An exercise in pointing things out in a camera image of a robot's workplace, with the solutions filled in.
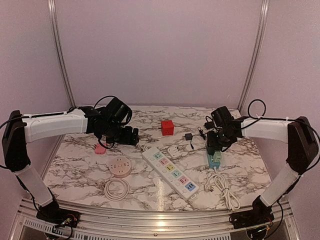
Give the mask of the pink cube socket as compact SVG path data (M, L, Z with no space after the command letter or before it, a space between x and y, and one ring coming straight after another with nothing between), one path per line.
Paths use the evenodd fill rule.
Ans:
M99 143L96 144L94 152L96 155L104 155L107 149L101 146Z

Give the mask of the teal power strip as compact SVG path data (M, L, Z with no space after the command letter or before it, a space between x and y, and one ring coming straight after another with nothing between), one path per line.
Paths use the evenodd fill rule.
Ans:
M221 151L215 151L214 154L207 153L207 161L208 161L209 168L218 169L220 167L221 161L222 161Z

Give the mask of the pink round power strip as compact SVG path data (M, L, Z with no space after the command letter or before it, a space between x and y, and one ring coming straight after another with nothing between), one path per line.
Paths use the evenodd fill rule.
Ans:
M132 172L132 163L124 156L109 159L106 165L115 178L125 178Z

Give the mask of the black power adapter with cable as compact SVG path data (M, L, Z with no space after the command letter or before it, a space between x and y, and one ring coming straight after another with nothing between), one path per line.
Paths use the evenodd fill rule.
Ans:
M204 133L204 130L203 130L200 126L197 127L197 130L198 130L198 133L197 133L197 134L186 133L186 134L184 135L185 140L186 140L186 141L190 141L190 147L191 147L192 150L195 149L194 146L193 146L193 144L192 144L192 141L193 141L193 138L194 138L194 137L201 137L204 141L207 140L207 136L206 136L206 134Z

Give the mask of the white multicolour power strip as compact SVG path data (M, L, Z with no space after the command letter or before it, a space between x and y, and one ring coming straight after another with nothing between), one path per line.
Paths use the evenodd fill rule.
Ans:
M158 148L151 147L142 153L144 160L185 201L193 198L200 187L180 170Z

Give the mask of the red cube socket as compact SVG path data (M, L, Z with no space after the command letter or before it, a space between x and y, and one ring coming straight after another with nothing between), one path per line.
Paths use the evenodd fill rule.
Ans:
M174 134L174 124L172 120L161 121L161 133L163 136L172 136Z

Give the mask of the white plug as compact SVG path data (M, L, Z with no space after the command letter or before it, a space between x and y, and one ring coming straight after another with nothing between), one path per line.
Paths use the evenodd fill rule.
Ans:
M168 154L171 156L172 159L176 159L182 156L182 152L178 146L172 145L167 149Z

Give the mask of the dark green cube plug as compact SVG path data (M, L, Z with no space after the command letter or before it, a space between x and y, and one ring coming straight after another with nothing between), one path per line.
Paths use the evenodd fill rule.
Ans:
M208 155L214 155L215 152L219 152L220 149L218 147L214 147L214 146L207 146L206 147L206 152Z

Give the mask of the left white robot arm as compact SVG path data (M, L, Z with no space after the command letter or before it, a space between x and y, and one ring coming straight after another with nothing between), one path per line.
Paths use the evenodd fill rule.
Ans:
M32 167L27 144L68 134L93 134L104 149L109 146L102 142L102 138L111 146L135 146L139 142L139 130L128 125L132 114L132 110L125 106L118 110L106 106L97 109L81 106L68 111L38 115L21 114L15 110L2 124L5 127L1 143L4 156L2 168L14 173L43 208L44 215L51 222L58 223L63 219L63 211Z

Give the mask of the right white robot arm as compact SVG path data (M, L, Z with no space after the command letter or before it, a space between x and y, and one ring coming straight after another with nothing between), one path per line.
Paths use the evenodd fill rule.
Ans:
M320 136L307 117L276 118L246 116L234 118L226 106L215 109L209 117L212 130L207 133L206 151L209 155L225 152L240 138L273 140L287 144L284 167L257 198L248 212L247 219L258 224L267 216L271 207L283 195L290 192L302 175L320 161Z

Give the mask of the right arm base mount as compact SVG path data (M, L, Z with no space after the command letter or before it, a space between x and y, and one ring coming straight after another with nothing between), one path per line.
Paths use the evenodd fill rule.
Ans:
M234 229L241 229L272 222L275 219L272 207L254 207L252 210L234 212L229 217L229 222Z

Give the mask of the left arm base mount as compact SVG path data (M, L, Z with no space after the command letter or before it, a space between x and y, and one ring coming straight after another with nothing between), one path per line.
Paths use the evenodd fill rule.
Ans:
M76 228L80 213L78 211L60 208L58 203L51 202L46 206L39 206L36 217L40 220L55 224L56 227L69 226Z

